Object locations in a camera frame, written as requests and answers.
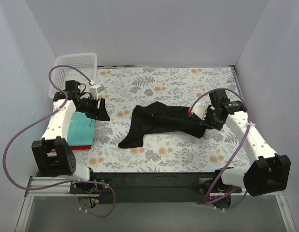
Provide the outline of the black t shirt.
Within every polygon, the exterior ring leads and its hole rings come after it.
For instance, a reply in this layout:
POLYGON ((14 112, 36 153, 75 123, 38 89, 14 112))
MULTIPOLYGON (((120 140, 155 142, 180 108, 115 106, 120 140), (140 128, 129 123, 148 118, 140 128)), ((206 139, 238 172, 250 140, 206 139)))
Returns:
POLYGON ((167 106, 158 101, 148 106, 137 105, 132 111, 128 134, 118 147, 142 147, 147 134, 181 131, 196 138, 203 137, 206 128, 197 116, 189 117, 188 109, 184 106, 167 106))

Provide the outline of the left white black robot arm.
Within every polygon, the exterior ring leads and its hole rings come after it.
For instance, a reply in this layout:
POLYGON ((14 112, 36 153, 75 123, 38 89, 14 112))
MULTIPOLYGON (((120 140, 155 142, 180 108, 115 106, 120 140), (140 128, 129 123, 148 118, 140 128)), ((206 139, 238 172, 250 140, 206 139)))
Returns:
POLYGON ((57 91, 53 98, 53 115, 41 139, 32 143, 31 149, 42 177, 63 177, 81 180, 81 188, 86 193, 97 189, 96 179, 90 177, 90 169, 76 164, 75 155, 68 145, 68 130, 72 116, 84 113, 87 118, 97 121, 110 121, 106 111, 105 99, 99 98, 103 85, 89 87, 89 97, 84 98, 80 83, 66 81, 65 89, 57 91))

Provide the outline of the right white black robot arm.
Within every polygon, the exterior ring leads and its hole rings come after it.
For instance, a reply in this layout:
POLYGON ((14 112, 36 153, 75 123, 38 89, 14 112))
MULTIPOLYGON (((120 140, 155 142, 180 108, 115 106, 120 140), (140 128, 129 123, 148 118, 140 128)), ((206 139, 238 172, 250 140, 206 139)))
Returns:
POLYGON ((226 89, 215 89, 209 94, 211 106, 206 119, 209 126, 221 129, 226 125, 239 140, 239 148, 246 152, 250 167, 230 168, 225 165, 215 171, 210 189, 226 191, 230 186, 247 190, 251 196, 283 191, 287 187, 291 161, 287 155, 279 155, 264 140, 252 123, 243 100, 231 101, 226 89))

